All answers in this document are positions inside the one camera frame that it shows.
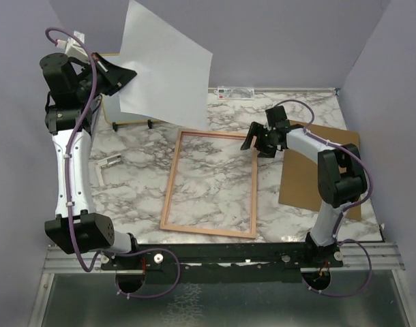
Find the purple wall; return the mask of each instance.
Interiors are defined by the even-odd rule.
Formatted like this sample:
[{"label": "purple wall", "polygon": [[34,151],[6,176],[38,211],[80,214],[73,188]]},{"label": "purple wall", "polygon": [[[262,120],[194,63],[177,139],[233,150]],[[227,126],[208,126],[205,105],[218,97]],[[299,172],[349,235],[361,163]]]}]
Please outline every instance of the purple wall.
[{"label": "purple wall", "polygon": [[[119,52],[126,0],[49,0],[90,48]],[[210,86],[341,87],[389,0],[138,0],[213,53]]]},{"label": "purple wall", "polygon": [[47,0],[0,1],[0,326],[27,326],[57,200],[57,171],[44,124],[44,36],[59,25]]},{"label": "purple wall", "polygon": [[376,181],[372,201],[416,299],[416,0],[393,0],[342,87],[348,127]]}]

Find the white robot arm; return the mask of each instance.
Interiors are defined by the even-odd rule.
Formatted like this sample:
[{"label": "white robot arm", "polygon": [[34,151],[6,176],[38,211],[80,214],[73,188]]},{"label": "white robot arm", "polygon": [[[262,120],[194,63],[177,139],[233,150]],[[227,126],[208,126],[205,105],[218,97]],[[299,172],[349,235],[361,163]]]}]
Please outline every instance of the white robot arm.
[{"label": "white robot arm", "polygon": [[[260,151],[260,157],[274,157],[277,150],[290,149],[318,165],[318,191],[323,201],[310,238],[317,247],[334,244],[344,209],[367,190],[363,168],[340,149],[310,136],[302,125],[290,125],[283,106],[267,109],[266,116],[269,128],[253,122],[241,150],[248,149],[256,136],[255,147]],[[354,144],[331,144],[359,157]],[[346,172],[341,173],[340,167],[346,168]]]},{"label": "white robot arm", "polygon": [[[97,72],[97,86],[94,96],[113,95],[122,89],[136,72],[109,63],[99,54],[92,58]],[[49,86],[46,104],[46,125],[52,134],[58,163],[58,203],[55,210],[56,219],[45,223],[45,231],[50,239],[66,253],[73,253],[74,246],[68,223],[69,207],[73,216],[74,235],[81,253],[103,249],[113,253],[127,253],[133,249],[135,238],[130,234],[114,230],[111,219],[95,211],[89,185],[88,159],[91,150],[96,115],[85,108],[85,103],[92,90],[92,68],[90,64],[77,57],[69,57],[57,52],[45,56],[40,61],[44,78]],[[73,64],[82,70],[76,73]],[[74,132],[78,121],[80,127]],[[71,144],[68,155],[66,149]],[[71,199],[67,199],[67,178],[70,181]]]}]

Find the screw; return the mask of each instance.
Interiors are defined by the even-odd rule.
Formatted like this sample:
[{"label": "screw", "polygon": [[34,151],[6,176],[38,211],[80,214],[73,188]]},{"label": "screw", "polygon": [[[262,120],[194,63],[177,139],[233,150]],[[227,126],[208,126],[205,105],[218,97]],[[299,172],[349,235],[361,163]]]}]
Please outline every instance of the screw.
[{"label": "screw", "polygon": [[163,256],[162,256],[162,254],[161,254],[161,253],[157,253],[157,254],[155,254],[155,256],[153,257],[153,261],[154,261],[156,264],[160,264],[160,263],[162,262],[162,260],[163,260]]},{"label": "screw", "polygon": [[343,254],[340,251],[335,252],[333,254],[333,257],[337,261],[342,261],[343,260]]},{"label": "screw", "polygon": [[103,264],[107,264],[109,263],[110,258],[108,258],[106,255],[103,255],[102,257],[100,257],[100,262]]},{"label": "screw", "polygon": [[282,259],[283,262],[287,263],[287,262],[290,262],[291,258],[290,258],[289,255],[285,254],[281,257],[281,259]]}]

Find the marble table surface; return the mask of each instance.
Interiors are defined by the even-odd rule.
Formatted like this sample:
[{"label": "marble table surface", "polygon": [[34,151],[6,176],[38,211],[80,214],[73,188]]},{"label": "marble table surface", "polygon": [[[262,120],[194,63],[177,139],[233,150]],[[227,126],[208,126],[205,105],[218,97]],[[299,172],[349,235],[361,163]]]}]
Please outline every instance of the marble table surface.
[{"label": "marble table surface", "polygon": [[[266,123],[265,110],[284,99],[299,99],[316,113],[317,125],[346,129],[333,92],[256,94],[255,100],[220,101],[208,95],[209,128],[247,133],[252,121]],[[287,115],[308,121],[310,113],[299,104],[285,105]],[[130,232],[140,243],[229,243],[302,241],[317,213],[278,204],[283,154],[258,158],[257,237],[255,240],[160,230],[166,186],[179,127],[169,123],[122,125],[118,132],[101,114],[91,150],[91,191],[97,212],[111,217],[116,230]],[[192,227],[245,232],[249,228],[250,166],[240,142],[184,139],[183,163],[178,167],[170,222]],[[122,162],[102,171],[98,185],[94,162],[121,153]],[[345,219],[339,239],[381,240],[372,205],[361,206],[362,221]]]}]

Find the empty wooden frame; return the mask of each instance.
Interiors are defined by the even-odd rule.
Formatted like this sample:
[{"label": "empty wooden frame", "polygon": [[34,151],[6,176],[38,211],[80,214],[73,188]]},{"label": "empty wooden frame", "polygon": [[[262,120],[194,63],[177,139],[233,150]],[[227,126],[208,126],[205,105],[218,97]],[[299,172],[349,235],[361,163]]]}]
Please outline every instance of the empty wooden frame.
[{"label": "empty wooden frame", "polygon": [[182,130],[179,131],[176,147],[175,147],[175,156],[173,157],[172,168],[170,169],[170,176],[168,178],[166,200],[164,203],[164,208],[162,210],[160,229],[162,230],[172,230],[175,232],[187,232],[187,233],[196,233],[196,234],[208,234],[208,235],[217,235],[217,236],[232,236],[232,237],[244,237],[244,238],[256,238],[256,188],[257,188],[257,151],[252,148],[252,180],[251,180],[251,198],[250,198],[250,231],[249,232],[236,232],[232,230],[222,230],[222,229],[213,229],[213,228],[195,228],[188,226],[180,225],[168,225],[168,214],[170,213],[170,205],[172,202],[173,187],[175,185],[175,177],[177,173],[179,155],[181,152],[181,143],[184,135],[188,136],[202,136],[208,138],[226,138],[229,140],[245,140],[246,134],[235,133],[229,131],[193,131],[193,130]]}]

